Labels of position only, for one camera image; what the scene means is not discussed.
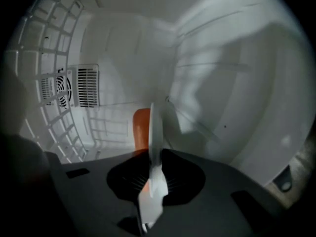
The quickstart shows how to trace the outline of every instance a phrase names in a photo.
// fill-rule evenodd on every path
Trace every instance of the orange object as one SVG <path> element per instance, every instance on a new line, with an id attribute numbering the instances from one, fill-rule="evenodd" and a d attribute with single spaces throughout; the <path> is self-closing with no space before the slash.
<path id="1" fill-rule="evenodd" d="M 136 155 L 148 150 L 150 108 L 139 109 L 133 116 Z"/>

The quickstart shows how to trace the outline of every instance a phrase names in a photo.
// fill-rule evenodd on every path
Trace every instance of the white wire rack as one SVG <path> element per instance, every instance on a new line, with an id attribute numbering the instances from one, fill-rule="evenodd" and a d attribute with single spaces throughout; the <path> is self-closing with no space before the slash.
<path id="1" fill-rule="evenodd" d="M 79 0 L 36 0 L 22 17 L 4 56 L 33 95 L 20 134 L 42 150 L 56 153 L 62 163 L 83 161 L 87 154 L 67 88 L 69 46 L 82 9 Z"/>

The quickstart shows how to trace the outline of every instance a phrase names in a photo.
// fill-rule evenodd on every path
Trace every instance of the grille slats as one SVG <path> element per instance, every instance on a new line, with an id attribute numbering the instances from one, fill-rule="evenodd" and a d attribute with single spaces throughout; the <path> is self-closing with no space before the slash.
<path id="1" fill-rule="evenodd" d="M 99 105 L 98 70 L 92 68 L 78 69 L 77 86 L 79 105 L 94 108 Z"/>

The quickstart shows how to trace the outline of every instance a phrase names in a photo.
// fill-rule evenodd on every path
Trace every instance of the circular fan grille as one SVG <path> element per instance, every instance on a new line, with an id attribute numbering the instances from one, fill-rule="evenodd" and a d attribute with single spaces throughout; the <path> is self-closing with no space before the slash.
<path id="1" fill-rule="evenodd" d="M 57 80 L 56 80 L 56 84 L 57 84 L 57 94 L 65 92 L 64 77 L 58 77 Z M 71 95 L 72 95 L 71 84 L 70 84 L 69 79 L 67 78 L 67 97 L 68 97 L 68 101 L 71 100 Z M 59 97 L 59 103 L 60 103 L 61 107 L 67 107 L 66 96 Z"/>

